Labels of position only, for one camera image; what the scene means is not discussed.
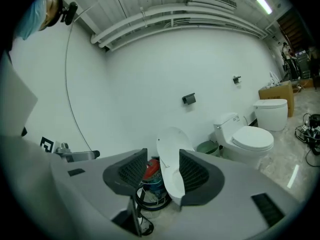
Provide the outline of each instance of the person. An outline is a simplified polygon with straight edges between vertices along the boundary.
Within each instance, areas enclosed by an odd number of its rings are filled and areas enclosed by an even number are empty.
[[[283,43],[282,52],[287,60],[291,58],[289,54],[288,44],[286,42]]]
[[[295,54],[291,49],[288,50],[288,53],[290,54],[291,57],[295,57]]]
[[[26,40],[37,31],[55,25],[63,9],[63,0],[35,0],[27,9],[14,31],[13,39]]]
[[[300,79],[298,69],[296,68],[296,66],[294,65],[294,63],[291,59],[291,55],[289,53],[289,50],[290,50],[290,47],[288,46],[288,44],[286,42],[284,42],[283,47],[282,47],[282,53],[284,55],[284,59],[289,64],[292,79],[293,80]]]

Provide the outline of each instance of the black bracket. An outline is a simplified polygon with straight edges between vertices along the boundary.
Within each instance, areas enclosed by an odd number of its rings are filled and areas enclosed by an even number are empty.
[[[196,102],[196,97],[195,97],[195,93],[191,93],[187,96],[182,97],[183,103],[184,104],[192,104]]]
[[[241,76],[237,76],[237,77],[234,77],[233,78],[233,82],[235,83],[235,84],[239,84],[239,78],[240,78]]]

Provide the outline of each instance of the white wall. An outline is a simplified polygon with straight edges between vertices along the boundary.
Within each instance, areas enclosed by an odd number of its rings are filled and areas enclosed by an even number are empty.
[[[169,126],[185,131],[195,147],[209,139],[220,113],[237,112],[251,123],[258,90],[270,71],[279,76],[262,41],[206,29],[167,32],[108,52],[105,69],[134,147],[149,155],[157,133]],[[240,86],[233,75],[241,76]],[[191,93],[196,103],[184,105]]]
[[[58,23],[26,41],[16,40],[10,54],[15,70],[38,98],[25,126],[28,131],[25,138],[38,145],[42,136],[67,142],[72,152],[80,152],[88,147],[72,118],[65,89],[69,32],[69,26]],[[105,82],[99,81],[106,78],[105,53],[93,46],[90,36],[75,24],[67,57],[69,97],[86,141],[92,150],[100,151],[101,157],[131,149],[128,141],[119,145],[128,138],[124,136]]]
[[[38,97],[27,121],[27,139],[68,142],[88,150],[67,103],[64,68],[70,28],[57,24],[18,41],[11,53],[18,74]],[[253,103],[279,75],[266,44],[244,34],[193,29],[136,41],[107,55],[75,25],[68,48],[67,84],[78,125],[101,157],[148,148],[156,155],[157,133],[181,128],[194,147],[208,140],[213,119],[238,112],[255,119]],[[235,86],[233,75],[242,83]],[[182,97],[195,93],[196,103]]]

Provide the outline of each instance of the cardboard box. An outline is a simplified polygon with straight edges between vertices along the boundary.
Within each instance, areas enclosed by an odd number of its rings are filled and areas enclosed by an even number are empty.
[[[260,89],[259,96],[261,100],[267,99],[285,99],[288,101],[288,117],[292,117],[295,110],[295,99],[292,84],[290,81],[281,82],[280,85]]]
[[[299,84],[303,88],[312,88],[314,87],[314,80],[312,78],[309,79],[300,79]]]

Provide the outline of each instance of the blue surgical mask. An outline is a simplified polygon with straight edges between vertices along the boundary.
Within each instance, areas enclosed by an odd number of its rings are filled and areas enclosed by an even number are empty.
[[[35,0],[23,15],[15,29],[15,35],[26,40],[32,33],[40,30],[46,19],[46,0]]]

